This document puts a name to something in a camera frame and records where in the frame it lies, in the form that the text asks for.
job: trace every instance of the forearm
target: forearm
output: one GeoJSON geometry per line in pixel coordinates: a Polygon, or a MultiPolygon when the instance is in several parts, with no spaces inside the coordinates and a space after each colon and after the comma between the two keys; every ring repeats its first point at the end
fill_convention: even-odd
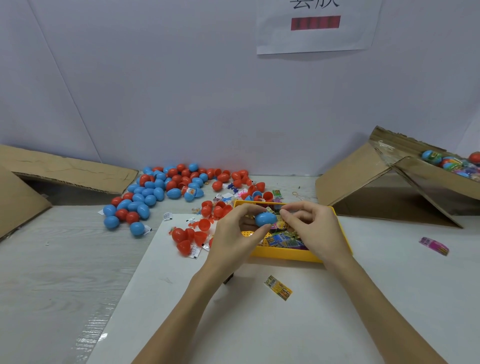
{"type": "Polygon", "coordinates": [[[214,272],[205,267],[200,269],[178,304],[132,364],[180,363],[208,302],[220,284],[214,272]]]}
{"type": "Polygon", "coordinates": [[[352,257],[330,265],[386,364],[446,364],[352,257]]]}

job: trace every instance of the table surface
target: table surface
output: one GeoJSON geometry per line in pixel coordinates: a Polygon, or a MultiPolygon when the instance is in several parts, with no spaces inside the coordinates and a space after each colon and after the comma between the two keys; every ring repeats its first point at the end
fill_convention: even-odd
{"type": "MultiPolygon", "coordinates": [[[[253,179],[264,181],[268,190],[280,189],[286,202],[316,201],[316,177],[253,179]]],[[[54,206],[0,242],[1,362],[85,363],[163,213],[191,213],[215,195],[209,186],[204,191],[191,203],[158,203],[148,220],[154,230],[140,239],[127,225],[107,231],[96,213],[103,206],[54,206]]]]}
{"type": "MultiPolygon", "coordinates": [[[[129,364],[170,313],[206,259],[181,257],[163,222],[88,364],[129,364]]],[[[465,229],[340,217],[355,258],[390,302],[450,364],[480,356],[478,217],[465,229]],[[436,239],[447,257],[421,245],[436,239]]],[[[200,363],[382,363],[348,296],[322,265],[250,258],[210,301],[190,348],[200,363]],[[285,302],[265,285],[293,290],[285,302]]]]}

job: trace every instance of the hand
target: hand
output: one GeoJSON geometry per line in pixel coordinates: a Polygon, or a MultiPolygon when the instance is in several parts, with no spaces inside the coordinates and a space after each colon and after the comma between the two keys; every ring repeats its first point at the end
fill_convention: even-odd
{"type": "Polygon", "coordinates": [[[270,230],[271,225],[259,228],[252,218],[245,215],[256,216],[265,211],[264,207],[258,205],[242,204],[217,223],[215,237],[204,267],[213,270],[222,282],[247,260],[270,230]],[[245,237],[241,234],[242,231],[255,233],[245,237]]]}
{"type": "Polygon", "coordinates": [[[331,208],[299,201],[283,205],[280,215],[297,231],[305,246],[323,260],[327,268],[330,263],[351,257],[338,219],[331,208]]]}

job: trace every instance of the chinese character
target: chinese character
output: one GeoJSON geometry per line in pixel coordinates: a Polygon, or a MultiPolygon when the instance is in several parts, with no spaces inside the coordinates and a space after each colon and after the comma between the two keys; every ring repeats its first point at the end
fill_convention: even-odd
{"type": "MultiPolygon", "coordinates": [[[[327,4],[325,4],[325,0],[322,0],[322,4],[320,5],[320,8],[322,8],[322,9],[323,9],[323,8],[326,8],[328,5],[330,5],[330,3],[331,3],[332,1],[333,1],[333,4],[334,4],[335,6],[338,6],[338,4],[335,2],[335,0],[328,0],[328,3],[327,3],[327,4]]],[[[317,5],[315,6],[315,8],[317,8],[319,2],[320,2],[320,0],[317,0],[317,5]]]]}
{"type": "Polygon", "coordinates": [[[310,9],[310,5],[309,5],[309,2],[310,1],[313,1],[313,0],[293,0],[293,1],[290,1],[290,2],[296,2],[297,5],[295,5],[293,8],[294,9],[299,9],[299,8],[309,8],[310,9]]]}

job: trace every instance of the cardboard box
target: cardboard box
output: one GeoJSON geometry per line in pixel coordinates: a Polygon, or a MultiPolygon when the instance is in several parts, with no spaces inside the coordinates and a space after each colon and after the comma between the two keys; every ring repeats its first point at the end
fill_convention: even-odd
{"type": "Polygon", "coordinates": [[[121,194],[137,174],[128,168],[0,145],[0,239],[51,206],[19,177],[121,194]]]}
{"type": "Polygon", "coordinates": [[[420,156],[429,149],[456,156],[377,126],[367,143],[316,180],[318,202],[332,206],[338,215],[461,228],[414,181],[413,176],[477,200],[480,200],[480,182],[423,161],[420,156]],[[369,183],[388,172],[396,172],[408,184],[405,187],[368,187],[369,183]]]}

